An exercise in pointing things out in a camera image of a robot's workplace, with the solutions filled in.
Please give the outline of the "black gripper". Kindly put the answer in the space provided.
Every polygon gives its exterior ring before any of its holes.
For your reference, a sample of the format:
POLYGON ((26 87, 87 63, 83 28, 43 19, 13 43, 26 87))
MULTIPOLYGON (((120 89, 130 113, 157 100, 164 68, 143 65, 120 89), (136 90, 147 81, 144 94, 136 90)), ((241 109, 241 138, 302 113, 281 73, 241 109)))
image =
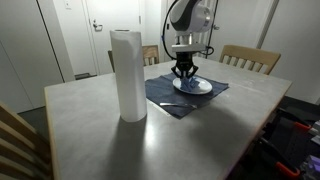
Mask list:
MULTIPOLYGON (((187 79, 190 79, 191 77, 193 77, 196 74, 196 72, 199 69, 199 67, 196 66, 196 65, 193 65, 192 54, 189 53, 189 52, 177 52, 176 55, 177 55, 176 66, 179 69, 189 69, 185 73, 185 77, 187 79)), ((171 68, 171 71, 173 72, 173 74, 177 78, 182 79, 184 76, 182 75, 182 73, 180 71, 177 70, 176 66, 173 66, 171 68)))

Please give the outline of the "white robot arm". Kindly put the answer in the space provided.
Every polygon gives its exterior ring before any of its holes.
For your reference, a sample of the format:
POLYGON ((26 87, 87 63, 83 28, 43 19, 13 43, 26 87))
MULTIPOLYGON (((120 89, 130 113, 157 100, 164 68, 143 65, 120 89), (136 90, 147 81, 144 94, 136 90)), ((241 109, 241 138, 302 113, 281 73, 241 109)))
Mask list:
POLYGON ((193 55, 210 49, 209 45, 197 43, 193 40, 194 33, 206 32, 213 24, 213 12, 200 4, 201 0, 175 0, 164 19, 164 23, 170 23, 176 31, 176 43, 172 51, 176 53, 173 57, 166 46, 165 28, 163 25, 161 41, 166 54, 176 61, 171 68, 172 72, 180 79, 193 77, 198 67, 193 63, 193 55))

